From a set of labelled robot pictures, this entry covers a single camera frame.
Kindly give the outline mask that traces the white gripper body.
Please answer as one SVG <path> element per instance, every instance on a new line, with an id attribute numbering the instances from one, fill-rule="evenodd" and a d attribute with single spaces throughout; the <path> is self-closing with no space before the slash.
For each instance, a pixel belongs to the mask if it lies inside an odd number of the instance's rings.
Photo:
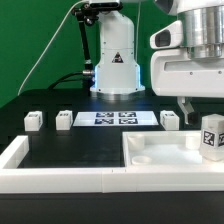
<path id="1" fill-rule="evenodd" d="M 150 37 L 151 85 L 161 96 L 224 98 L 224 53 L 190 59 L 182 47 L 182 22 L 177 20 Z"/>

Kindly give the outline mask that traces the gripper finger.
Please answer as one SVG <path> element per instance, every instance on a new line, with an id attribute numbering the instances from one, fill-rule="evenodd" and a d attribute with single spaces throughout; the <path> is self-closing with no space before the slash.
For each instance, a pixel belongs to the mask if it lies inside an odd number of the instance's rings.
<path id="1" fill-rule="evenodd" d="M 191 97 L 179 96 L 177 103 L 184 114 L 184 122 L 187 125 L 196 125 L 198 123 L 198 113 L 194 110 Z"/>

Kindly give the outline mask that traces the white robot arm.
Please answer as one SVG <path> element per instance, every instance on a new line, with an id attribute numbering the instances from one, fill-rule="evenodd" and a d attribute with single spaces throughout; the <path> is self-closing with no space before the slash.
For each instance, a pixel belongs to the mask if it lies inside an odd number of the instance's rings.
<path id="1" fill-rule="evenodd" d="M 152 0 L 176 21 L 149 40 L 153 91 L 175 96 L 191 124 L 197 115 L 193 97 L 224 98 L 224 0 Z M 122 0 L 90 0 L 100 12 L 101 59 L 91 90 L 110 99 L 141 91 L 134 59 L 134 26 L 118 12 Z"/>

